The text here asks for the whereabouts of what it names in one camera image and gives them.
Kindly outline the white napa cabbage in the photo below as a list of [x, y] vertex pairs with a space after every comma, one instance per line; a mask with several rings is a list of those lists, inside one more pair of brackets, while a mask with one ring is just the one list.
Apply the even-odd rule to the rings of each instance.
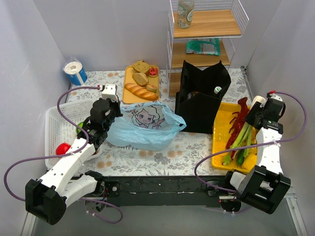
[[266, 102], [266, 98], [264, 98], [262, 96], [255, 96], [253, 101], [252, 101], [252, 108], [254, 107], [256, 102], [260, 103], [260, 106], [263, 107], [265, 102]]

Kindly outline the green celery sticks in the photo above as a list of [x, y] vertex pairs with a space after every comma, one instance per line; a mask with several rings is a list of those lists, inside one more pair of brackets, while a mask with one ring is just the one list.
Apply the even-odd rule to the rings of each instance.
[[[236, 134], [235, 132], [232, 133], [230, 139], [228, 140], [226, 144], [226, 149], [249, 146], [252, 141], [252, 132], [253, 132], [253, 126], [245, 122], [242, 129], [239, 131], [238, 134]], [[229, 151], [223, 157], [222, 164], [224, 166], [230, 164], [234, 160], [234, 158], [237, 156], [238, 152], [239, 152], [238, 150]]]

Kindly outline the green watermelon ball toy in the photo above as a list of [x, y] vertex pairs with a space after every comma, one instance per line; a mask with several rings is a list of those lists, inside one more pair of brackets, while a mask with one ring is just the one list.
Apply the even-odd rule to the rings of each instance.
[[78, 127], [76, 127], [76, 133], [79, 134], [81, 132], [81, 129], [83, 127], [83, 122], [80, 122], [77, 124]]

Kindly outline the light blue plastic bag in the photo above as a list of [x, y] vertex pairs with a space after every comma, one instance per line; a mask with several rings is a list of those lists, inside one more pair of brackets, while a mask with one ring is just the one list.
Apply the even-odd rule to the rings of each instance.
[[106, 138], [116, 147], [160, 151], [186, 128], [184, 119], [161, 102], [126, 105], [121, 112], [123, 116], [115, 119]]

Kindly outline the green label water bottle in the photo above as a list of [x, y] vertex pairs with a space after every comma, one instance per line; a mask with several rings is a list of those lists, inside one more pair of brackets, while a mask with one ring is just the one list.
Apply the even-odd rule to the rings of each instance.
[[221, 87], [217, 86], [214, 88], [214, 94], [217, 95], [222, 90]]

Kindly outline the black fabric grocery bag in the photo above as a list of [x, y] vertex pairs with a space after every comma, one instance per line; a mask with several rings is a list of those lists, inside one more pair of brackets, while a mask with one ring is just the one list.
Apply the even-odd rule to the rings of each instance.
[[[230, 84], [230, 75], [222, 62], [203, 70], [183, 62], [180, 90], [176, 93], [175, 114], [185, 120], [184, 132], [213, 133], [215, 117]], [[215, 95], [214, 88], [217, 86], [222, 90]], [[198, 94], [187, 99], [192, 91], [197, 91]]]

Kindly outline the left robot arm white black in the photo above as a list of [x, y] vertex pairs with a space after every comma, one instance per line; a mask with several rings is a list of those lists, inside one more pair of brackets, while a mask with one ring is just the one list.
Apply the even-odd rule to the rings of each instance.
[[121, 115], [117, 97], [100, 98], [93, 103], [90, 117], [84, 121], [83, 130], [77, 135], [66, 155], [40, 179], [31, 179], [26, 184], [27, 212], [50, 225], [55, 225], [69, 205], [96, 191], [100, 174], [84, 175], [74, 182], [70, 180], [103, 144], [114, 119]]

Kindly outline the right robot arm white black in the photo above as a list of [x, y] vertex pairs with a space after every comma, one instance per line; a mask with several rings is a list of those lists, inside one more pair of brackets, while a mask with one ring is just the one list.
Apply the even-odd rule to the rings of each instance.
[[291, 185], [280, 165], [283, 126], [278, 121], [284, 111], [285, 103], [276, 94], [254, 98], [245, 122], [258, 130], [257, 161], [246, 175], [239, 171], [229, 171], [226, 175], [239, 201], [268, 214], [276, 210]]

